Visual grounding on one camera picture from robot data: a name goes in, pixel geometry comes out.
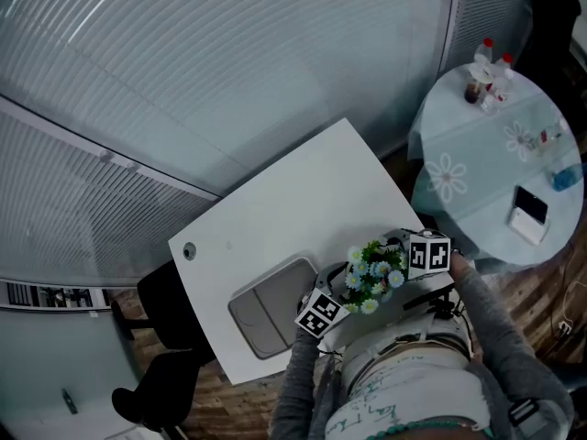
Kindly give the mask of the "glass partition with blinds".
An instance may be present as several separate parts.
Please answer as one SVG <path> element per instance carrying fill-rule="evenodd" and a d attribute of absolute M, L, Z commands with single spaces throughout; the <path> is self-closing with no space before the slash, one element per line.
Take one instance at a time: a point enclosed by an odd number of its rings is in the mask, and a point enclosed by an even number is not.
<path fill-rule="evenodd" d="M 518 49 L 526 2 L 0 0 L 0 281 L 131 283 L 339 119 L 387 154 L 441 71 Z"/>

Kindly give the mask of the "person's left forearm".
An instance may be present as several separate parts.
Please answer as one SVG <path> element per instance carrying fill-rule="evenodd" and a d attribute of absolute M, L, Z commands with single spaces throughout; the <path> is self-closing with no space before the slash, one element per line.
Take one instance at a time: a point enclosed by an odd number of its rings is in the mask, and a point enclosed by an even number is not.
<path fill-rule="evenodd" d="M 297 331 L 273 412 L 270 440 L 311 440 L 314 437 L 318 344 L 319 341 L 303 329 Z"/>

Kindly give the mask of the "blue white flower bouquet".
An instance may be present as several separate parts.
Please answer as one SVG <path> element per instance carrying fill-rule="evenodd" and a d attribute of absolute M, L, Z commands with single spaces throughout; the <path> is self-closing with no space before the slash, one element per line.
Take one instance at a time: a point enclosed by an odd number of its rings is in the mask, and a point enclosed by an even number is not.
<path fill-rule="evenodd" d="M 374 314 L 407 283 L 408 256 L 399 238 L 379 237 L 351 247 L 345 269 L 343 307 L 352 314 Z"/>

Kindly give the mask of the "person's right forearm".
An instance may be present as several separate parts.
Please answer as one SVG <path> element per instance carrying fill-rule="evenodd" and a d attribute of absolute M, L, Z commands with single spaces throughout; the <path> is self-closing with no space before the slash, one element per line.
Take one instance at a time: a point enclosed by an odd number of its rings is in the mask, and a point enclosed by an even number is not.
<path fill-rule="evenodd" d="M 467 370 L 481 381 L 489 408 L 484 430 L 494 440 L 566 440 L 575 410 L 559 378 L 536 358 L 499 295 L 457 252 L 450 275 L 482 350 L 482 362 L 471 362 Z M 537 401 L 538 412 L 513 426 L 508 410 L 526 399 Z"/>

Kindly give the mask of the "blue plastic bottle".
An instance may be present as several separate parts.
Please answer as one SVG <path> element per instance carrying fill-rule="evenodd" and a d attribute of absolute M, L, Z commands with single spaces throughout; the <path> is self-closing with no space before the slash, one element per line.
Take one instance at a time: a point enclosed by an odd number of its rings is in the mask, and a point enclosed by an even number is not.
<path fill-rule="evenodd" d="M 587 162 L 576 163 L 557 172 L 552 178 L 552 187 L 562 192 L 579 183 L 587 173 Z"/>

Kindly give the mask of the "glass of dark drink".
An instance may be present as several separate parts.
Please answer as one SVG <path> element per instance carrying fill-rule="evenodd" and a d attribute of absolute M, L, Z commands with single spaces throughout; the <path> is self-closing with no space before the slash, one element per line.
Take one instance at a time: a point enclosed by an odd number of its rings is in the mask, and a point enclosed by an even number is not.
<path fill-rule="evenodd" d="M 484 84 L 472 75 L 468 76 L 464 91 L 464 99 L 467 103 L 475 105 L 481 96 Z"/>

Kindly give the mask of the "pale blue floral tablecloth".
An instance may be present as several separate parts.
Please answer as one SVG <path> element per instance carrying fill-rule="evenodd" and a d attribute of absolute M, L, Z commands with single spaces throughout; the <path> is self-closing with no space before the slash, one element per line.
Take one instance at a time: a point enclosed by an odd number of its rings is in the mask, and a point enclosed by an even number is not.
<path fill-rule="evenodd" d="M 579 223 L 583 184 L 556 192 L 551 180 L 580 163 L 577 142 L 569 130 L 557 146 L 537 154 L 534 137 L 564 118 L 558 107 L 535 83 L 516 74 L 506 100 L 487 115 L 464 99 L 468 76 L 465 65 L 446 72 L 420 106 L 408 157 L 424 166 L 411 204 L 432 216 L 471 259 L 488 267 L 534 267 L 562 250 Z M 507 225 L 517 185 L 548 205 L 549 230 L 537 246 Z"/>

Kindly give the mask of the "clear bottle with red label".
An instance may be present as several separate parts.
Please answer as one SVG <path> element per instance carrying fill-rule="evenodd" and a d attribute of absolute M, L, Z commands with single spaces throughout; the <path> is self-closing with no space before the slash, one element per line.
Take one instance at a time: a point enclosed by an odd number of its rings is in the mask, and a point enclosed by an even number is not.
<path fill-rule="evenodd" d="M 537 154 L 543 154 L 547 150 L 557 146 L 569 130 L 569 125 L 563 117 L 553 124 L 542 128 L 534 137 L 533 145 L 535 152 Z"/>

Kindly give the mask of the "grey tray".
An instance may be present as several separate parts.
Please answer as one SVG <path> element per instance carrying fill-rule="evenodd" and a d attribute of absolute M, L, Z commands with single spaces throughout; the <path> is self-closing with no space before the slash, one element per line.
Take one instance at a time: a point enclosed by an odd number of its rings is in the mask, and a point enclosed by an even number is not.
<path fill-rule="evenodd" d="M 256 358 L 273 358 L 292 346 L 297 305 L 316 276 L 309 258 L 293 255 L 233 293 L 227 308 Z"/>

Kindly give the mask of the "black waist-mounted device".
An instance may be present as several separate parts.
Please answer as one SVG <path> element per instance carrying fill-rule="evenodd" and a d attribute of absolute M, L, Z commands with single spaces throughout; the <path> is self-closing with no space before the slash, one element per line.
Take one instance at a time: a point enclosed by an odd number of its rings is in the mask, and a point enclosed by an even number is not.
<path fill-rule="evenodd" d="M 459 305 L 461 299 L 458 299 L 457 302 L 450 299 L 450 295 L 454 290 L 455 284 L 451 283 L 441 289 L 430 291 L 405 303 L 403 310 L 407 312 L 415 308 L 424 307 L 426 314 L 432 314 L 437 319 L 449 320 L 452 317 L 460 317 L 461 310 Z"/>

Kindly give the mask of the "white table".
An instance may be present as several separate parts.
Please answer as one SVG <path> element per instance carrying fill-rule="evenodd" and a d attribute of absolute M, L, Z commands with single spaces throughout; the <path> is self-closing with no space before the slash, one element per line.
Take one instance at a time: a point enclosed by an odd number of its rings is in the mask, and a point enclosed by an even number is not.
<path fill-rule="evenodd" d="M 237 385 L 283 371 L 290 356 L 253 355 L 227 308 L 234 292 L 293 255 L 323 269 L 352 246 L 422 227 L 355 128 L 340 120 L 216 203 L 169 246 L 216 358 Z M 197 249 L 191 261 L 186 242 Z"/>

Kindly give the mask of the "clear bottle with red cap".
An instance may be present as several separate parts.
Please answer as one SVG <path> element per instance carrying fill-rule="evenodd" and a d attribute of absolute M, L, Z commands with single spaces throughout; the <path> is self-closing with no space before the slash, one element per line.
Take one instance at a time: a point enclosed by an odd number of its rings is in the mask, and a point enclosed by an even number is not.
<path fill-rule="evenodd" d="M 493 40 L 485 38 L 474 52 L 474 62 L 484 69 L 489 69 L 493 60 Z"/>
<path fill-rule="evenodd" d="M 496 81 L 505 77 L 505 71 L 511 68 L 512 62 L 513 56 L 509 52 L 505 52 L 493 65 L 493 75 Z"/>

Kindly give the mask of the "black smartphone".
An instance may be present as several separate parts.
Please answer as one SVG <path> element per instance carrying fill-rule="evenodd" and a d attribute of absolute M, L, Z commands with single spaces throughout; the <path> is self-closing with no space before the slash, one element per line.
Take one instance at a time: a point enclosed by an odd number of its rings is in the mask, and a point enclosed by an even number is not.
<path fill-rule="evenodd" d="M 520 209 L 541 225 L 546 223 L 548 205 L 520 185 L 515 188 L 514 208 Z"/>

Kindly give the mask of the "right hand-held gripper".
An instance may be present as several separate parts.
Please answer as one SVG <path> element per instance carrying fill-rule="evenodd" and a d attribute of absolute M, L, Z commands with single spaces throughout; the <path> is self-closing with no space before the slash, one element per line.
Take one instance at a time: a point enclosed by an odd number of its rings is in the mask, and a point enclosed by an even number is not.
<path fill-rule="evenodd" d="M 395 228 L 382 235 L 388 242 L 401 242 L 407 256 L 407 280 L 416 281 L 449 271 L 451 239 L 429 228 L 412 231 Z"/>

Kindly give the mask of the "white box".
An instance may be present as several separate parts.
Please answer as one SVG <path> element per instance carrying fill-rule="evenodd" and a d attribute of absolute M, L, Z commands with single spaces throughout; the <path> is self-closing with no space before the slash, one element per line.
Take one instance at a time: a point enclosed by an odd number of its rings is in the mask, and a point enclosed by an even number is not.
<path fill-rule="evenodd" d="M 539 245 L 549 230 L 549 220 L 542 224 L 526 211 L 514 207 L 508 217 L 508 227 L 532 246 Z"/>

